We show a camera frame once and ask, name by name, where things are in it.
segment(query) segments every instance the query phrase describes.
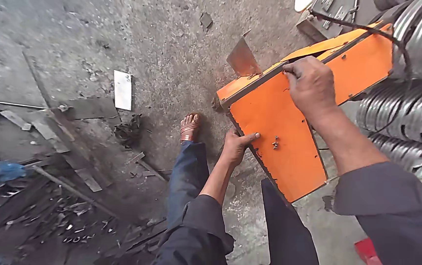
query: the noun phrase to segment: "red object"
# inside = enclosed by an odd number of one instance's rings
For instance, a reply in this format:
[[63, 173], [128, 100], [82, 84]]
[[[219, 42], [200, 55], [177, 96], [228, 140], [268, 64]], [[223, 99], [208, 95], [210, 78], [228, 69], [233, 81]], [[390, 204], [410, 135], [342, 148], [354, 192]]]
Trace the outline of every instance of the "red object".
[[371, 239], [366, 238], [355, 243], [355, 249], [360, 256], [361, 260], [367, 265], [382, 265], [381, 261], [374, 250], [373, 242]]

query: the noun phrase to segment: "dark sleeve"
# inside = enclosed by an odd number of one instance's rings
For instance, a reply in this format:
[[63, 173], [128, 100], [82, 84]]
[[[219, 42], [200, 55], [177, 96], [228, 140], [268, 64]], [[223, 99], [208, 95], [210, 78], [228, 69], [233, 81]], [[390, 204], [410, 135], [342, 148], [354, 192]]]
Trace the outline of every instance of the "dark sleeve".
[[153, 264], [225, 265], [233, 243], [224, 228], [221, 205], [211, 196], [200, 195], [165, 232]]
[[422, 183], [379, 163], [340, 177], [334, 212], [355, 215], [385, 265], [422, 264]]

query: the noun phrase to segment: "black cable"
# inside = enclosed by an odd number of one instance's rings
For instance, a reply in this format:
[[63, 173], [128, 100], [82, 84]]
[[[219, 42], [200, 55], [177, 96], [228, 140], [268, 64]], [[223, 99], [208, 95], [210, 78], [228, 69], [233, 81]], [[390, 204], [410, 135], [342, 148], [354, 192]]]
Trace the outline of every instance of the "black cable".
[[402, 94], [402, 96], [401, 96], [401, 98], [399, 100], [400, 101], [400, 104], [397, 106], [396, 111], [394, 112], [394, 115], [393, 115], [391, 121], [389, 121], [381, 129], [379, 129], [379, 130], [377, 130], [375, 132], [371, 132], [368, 135], [368, 137], [370, 137], [373, 134], [378, 133], [378, 132], [386, 129], [389, 125], [391, 125], [394, 122], [394, 120], [399, 115], [399, 112], [401, 111], [402, 106], [404, 105], [404, 101], [405, 101], [405, 98], [407, 96], [407, 93], [409, 93], [410, 89], [412, 88], [412, 82], [413, 82], [413, 78], [412, 78], [412, 76], [413, 76], [413, 74], [412, 74], [412, 63], [410, 61], [410, 56], [409, 56], [409, 54], [408, 54], [408, 52], [407, 52], [407, 50], [405, 48], [405, 45], [403, 44], [403, 42], [401, 42], [398, 39], [394, 38], [392, 35], [389, 35], [389, 34], [383, 32], [383, 31], [381, 31], [379, 29], [375, 29], [375, 28], [368, 27], [368, 26], [363, 26], [363, 25], [358, 25], [358, 24], [351, 23], [351, 22], [344, 21], [344, 20], [340, 20], [340, 19], [335, 19], [335, 18], [326, 16], [324, 14], [320, 14], [320, 13], [314, 12], [314, 10], [312, 10], [312, 9], [310, 9], [309, 12], [312, 15], [314, 15], [314, 16], [320, 18], [320, 19], [323, 19], [323, 20], [327, 20], [327, 21], [330, 21], [330, 22], [333, 22], [333, 23], [337, 23], [337, 24], [342, 25], [342, 26], [347, 26], [347, 27], [352, 27], [352, 28], [358, 28], [358, 29], [364, 29], [367, 32], [369, 32], [370, 34], [381, 35], [384, 38], [390, 40], [394, 45], [397, 46], [397, 48], [399, 48], [399, 51], [402, 52], [402, 56], [404, 57], [404, 62], [405, 62], [405, 68], [404, 68], [405, 79], [404, 79], [404, 82], [407, 83], [407, 87], [405, 88], [405, 93]]

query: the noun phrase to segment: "hand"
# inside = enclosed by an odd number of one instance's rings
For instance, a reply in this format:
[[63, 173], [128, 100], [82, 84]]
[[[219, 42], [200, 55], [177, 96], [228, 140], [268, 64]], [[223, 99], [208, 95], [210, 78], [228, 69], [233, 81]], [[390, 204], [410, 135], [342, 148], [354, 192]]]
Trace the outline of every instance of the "hand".
[[313, 56], [284, 65], [294, 104], [309, 120], [338, 109], [332, 70]]
[[233, 127], [226, 134], [226, 139], [224, 141], [224, 149], [222, 150], [220, 161], [229, 163], [230, 166], [238, 166], [243, 159], [243, 152], [245, 151], [246, 146], [259, 138], [259, 133], [252, 133], [239, 137], [237, 130]]

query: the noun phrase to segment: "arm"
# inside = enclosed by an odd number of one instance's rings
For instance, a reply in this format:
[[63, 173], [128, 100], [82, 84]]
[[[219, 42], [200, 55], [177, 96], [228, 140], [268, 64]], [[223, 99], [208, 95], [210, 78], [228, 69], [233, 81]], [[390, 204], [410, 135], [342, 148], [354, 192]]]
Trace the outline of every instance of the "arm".
[[234, 168], [242, 162], [246, 145], [258, 137], [258, 133], [239, 137], [235, 128], [227, 133], [223, 152], [201, 193], [186, 205], [181, 220], [165, 232], [155, 265], [226, 264], [233, 238], [224, 227], [224, 195]]
[[291, 98], [333, 153], [334, 211], [355, 215], [383, 264], [422, 264], [422, 184], [389, 162], [335, 103], [332, 71], [314, 57], [284, 66]]
[[232, 128], [226, 135], [222, 154], [209, 175], [208, 181], [204, 185], [200, 195], [206, 194], [211, 196], [222, 206], [232, 172], [242, 162], [246, 146], [259, 137], [259, 133], [239, 137], [237, 130]]
[[331, 69], [314, 57], [283, 67], [291, 98], [332, 151], [338, 173], [389, 161], [335, 103]]

